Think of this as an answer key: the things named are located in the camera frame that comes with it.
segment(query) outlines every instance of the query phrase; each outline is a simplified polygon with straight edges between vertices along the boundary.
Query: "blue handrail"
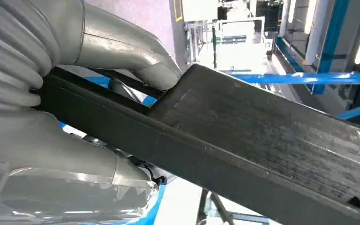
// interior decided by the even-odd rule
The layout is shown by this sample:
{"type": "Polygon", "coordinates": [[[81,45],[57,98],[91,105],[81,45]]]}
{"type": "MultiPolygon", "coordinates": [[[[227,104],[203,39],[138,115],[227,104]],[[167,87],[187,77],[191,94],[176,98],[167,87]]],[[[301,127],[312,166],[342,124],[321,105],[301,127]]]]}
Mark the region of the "blue handrail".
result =
{"type": "Polygon", "coordinates": [[[360,84],[360,72],[342,73],[294,73],[294,74],[246,74],[232,72],[229,75],[248,83],[288,84],[360,84]]]}

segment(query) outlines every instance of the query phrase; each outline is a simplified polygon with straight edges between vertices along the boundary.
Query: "black metal beam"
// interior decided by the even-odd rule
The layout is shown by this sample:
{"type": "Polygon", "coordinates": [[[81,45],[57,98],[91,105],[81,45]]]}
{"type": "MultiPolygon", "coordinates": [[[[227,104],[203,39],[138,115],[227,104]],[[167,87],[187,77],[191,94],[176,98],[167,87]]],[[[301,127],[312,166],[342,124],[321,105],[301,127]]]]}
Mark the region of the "black metal beam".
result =
{"type": "MultiPolygon", "coordinates": [[[[146,114],[150,108],[147,106],[144,106],[138,102],[135,102],[127,97],[124,97],[122,95],[116,94],[106,88],[103,88],[97,84],[94,84],[86,79],[83,79],[75,74],[72,74],[64,69],[61,69],[59,67],[53,68],[49,75],[46,77],[46,80],[50,80],[51,78],[58,78],[60,80],[60,85],[63,85],[63,88],[66,88],[66,85],[69,85],[71,83],[76,83],[76,88],[74,90],[75,93],[77,91],[82,90],[88,92],[87,97],[90,99],[90,101],[93,101],[96,98],[105,98],[109,101],[124,105],[128,108],[131,108],[139,113],[146,114]]],[[[42,90],[33,90],[35,93],[40,93],[42,90]]]]}
{"type": "Polygon", "coordinates": [[[88,69],[90,69],[96,73],[99,73],[103,76],[109,77],[111,79],[116,78],[116,79],[122,81],[127,86],[134,88],[134,89],[136,89],[146,95],[154,97],[156,99],[160,98],[164,94],[164,91],[162,91],[162,90],[158,90],[153,87],[147,86],[146,84],[144,84],[140,81],[137,81],[131,77],[128,77],[126,75],[123,75],[115,70],[96,69],[96,68],[88,68],[88,69]]]}
{"type": "Polygon", "coordinates": [[[284,225],[360,225],[360,210],[114,102],[110,92],[53,71],[39,110],[284,225]]]}

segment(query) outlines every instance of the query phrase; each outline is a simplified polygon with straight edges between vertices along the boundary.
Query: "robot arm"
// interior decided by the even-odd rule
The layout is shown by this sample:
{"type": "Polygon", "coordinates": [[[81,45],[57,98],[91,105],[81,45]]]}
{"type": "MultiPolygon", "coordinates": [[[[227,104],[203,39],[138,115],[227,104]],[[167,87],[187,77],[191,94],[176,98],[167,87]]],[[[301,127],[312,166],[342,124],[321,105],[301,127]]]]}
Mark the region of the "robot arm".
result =
{"type": "Polygon", "coordinates": [[[126,20],[80,0],[32,3],[53,28],[60,46],[60,64],[127,69],[161,90],[171,88],[181,77],[160,40],[126,20]]]}
{"type": "Polygon", "coordinates": [[[145,215],[158,190],[146,173],[30,109],[56,64],[124,68],[163,90],[181,76],[154,35],[81,0],[0,0],[0,223],[145,215]]]}

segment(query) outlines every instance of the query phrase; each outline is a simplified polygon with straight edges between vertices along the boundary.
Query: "blue frame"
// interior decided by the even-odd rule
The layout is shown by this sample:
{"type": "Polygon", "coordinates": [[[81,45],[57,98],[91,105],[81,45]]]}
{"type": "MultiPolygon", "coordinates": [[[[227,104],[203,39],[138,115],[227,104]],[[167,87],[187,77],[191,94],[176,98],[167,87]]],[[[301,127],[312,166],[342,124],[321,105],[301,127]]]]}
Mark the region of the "blue frame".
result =
{"type": "Polygon", "coordinates": [[[360,84],[360,73],[294,73],[294,74],[250,74],[232,72],[229,75],[248,83],[287,84],[360,84]]]}

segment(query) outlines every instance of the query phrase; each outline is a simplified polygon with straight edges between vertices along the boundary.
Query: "metal support leg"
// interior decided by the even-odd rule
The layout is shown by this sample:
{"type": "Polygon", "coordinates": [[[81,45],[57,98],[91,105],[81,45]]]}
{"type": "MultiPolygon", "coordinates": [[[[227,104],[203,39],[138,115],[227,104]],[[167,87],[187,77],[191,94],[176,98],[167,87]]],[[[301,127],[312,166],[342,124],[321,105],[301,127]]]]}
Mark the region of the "metal support leg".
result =
{"type": "Polygon", "coordinates": [[[192,44],[192,30],[193,28],[189,28],[187,31],[187,37],[188,37],[188,44],[189,44],[189,50],[190,50],[190,63],[194,62],[194,50],[193,50],[193,44],[192,44]]]}
{"type": "Polygon", "coordinates": [[[199,44],[198,44],[198,32],[197,28],[194,29],[194,43],[195,43],[195,61],[198,61],[199,44]]]}

